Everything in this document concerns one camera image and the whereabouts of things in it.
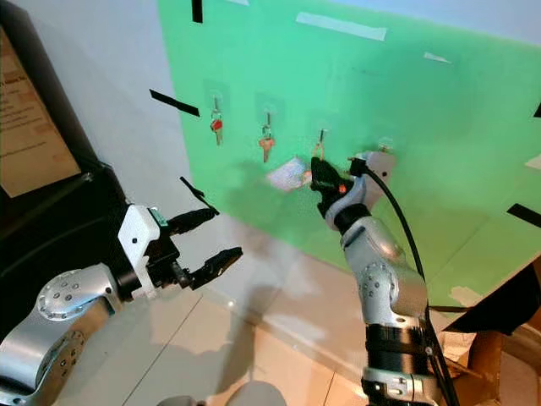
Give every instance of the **keychain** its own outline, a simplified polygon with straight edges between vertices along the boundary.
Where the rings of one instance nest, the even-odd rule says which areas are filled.
[[[210,129],[216,136],[216,145],[221,144],[221,128],[223,127],[223,122],[221,121],[221,112],[218,108],[218,99],[214,96],[214,110],[210,114]]]
[[[320,141],[315,145],[314,150],[312,151],[312,156],[320,156],[320,160],[325,159],[325,149],[323,148],[323,137],[325,136],[327,130],[321,129],[320,131]]]
[[[269,152],[272,147],[276,144],[271,131],[271,114],[267,112],[267,122],[263,124],[263,138],[261,138],[259,144],[263,148],[263,163],[266,163],[269,160]]]

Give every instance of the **white tile floor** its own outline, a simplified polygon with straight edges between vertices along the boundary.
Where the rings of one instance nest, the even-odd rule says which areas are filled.
[[[200,294],[137,300],[89,340],[55,406],[364,406],[359,387]]]

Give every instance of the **black tape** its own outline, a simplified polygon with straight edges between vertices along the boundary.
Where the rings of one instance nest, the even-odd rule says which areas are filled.
[[[189,104],[182,103],[178,100],[173,99],[172,97],[162,95],[161,93],[158,93],[157,91],[153,91],[152,89],[149,89],[150,95],[153,99],[156,99],[159,102],[166,103],[169,106],[176,107],[181,112],[187,112],[188,114],[191,114],[193,116],[199,117],[199,109],[195,106],[190,106]]]
[[[520,218],[521,220],[524,220],[525,222],[529,222],[530,224],[541,228],[541,214],[533,211],[532,209],[528,209],[523,205],[515,203],[509,208],[509,210],[507,210],[507,212]]]
[[[192,20],[203,24],[203,0],[192,0]]]

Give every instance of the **black cable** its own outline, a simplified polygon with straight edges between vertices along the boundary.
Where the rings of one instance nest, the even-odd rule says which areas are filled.
[[[383,190],[383,192],[385,193],[385,196],[387,196],[387,199],[389,199],[389,201],[391,202],[391,205],[395,210],[398,219],[400,220],[400,224],[404,229],[404,233],[406,234],[407,242],[409,243],[410,249],[412,251],[413,260],[415,261],[415,267],[417,268],[417,272],[419,273],[419,275],[421,275],[423,280],[425,280],[423,264],[417,250],[417,245],[415,244],[415,240],[413,239],[412,230],[407,224],[406,217],[404,216],[400,205],[396,201],[395,196],[391,193],[385,182],[381,180],[380,177],[376,175],[372,170],[370,170],[367,166],[364,166],[363,170],[378,184],[381,190]],[[449,406],[460,406],[458,402],[458,396],[456,395],[455,387],[451,379],[451,375],[449,374],[447,364],[445,363],[445,358],[441,350],[440,342],[438,341],[434,326],[432,325],[432,321],[430,320],[428,305],[424,312],[424,318],[426,321],[426,330],[429,335],[429,341],[434,351],[434,358],[430,357],[430,362],[433,364],[432,369],[436,374],[436,378],[438,379],[438,383],[440,384],[440,388],[444,394],[445,401]]]

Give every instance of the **green backdrop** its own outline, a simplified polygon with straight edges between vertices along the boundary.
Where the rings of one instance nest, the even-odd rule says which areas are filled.
[[[541,212],[541,48],[324,0],[250,0],[249,7],[160,0],[190,168],[212,203],[247,224],[346,269],[339,235],[309,189],[283,193],[265,174],[294,156],[308,160],[322,126],[325,157],[339,167],[356,152],[390,146],[390,186],[411,224],[432,302],[450,290],[486,294],[541,250],[541,230],[505,213],[513,203]],[[387,28],[384,41],[301,25],[298,13]],[[426,52],[450,63],[424,58]],[[209,129],[213,95],[223,145]],[[265,109],[276,147],[262,162]],[[406,248],[386,201],[381,217]]]

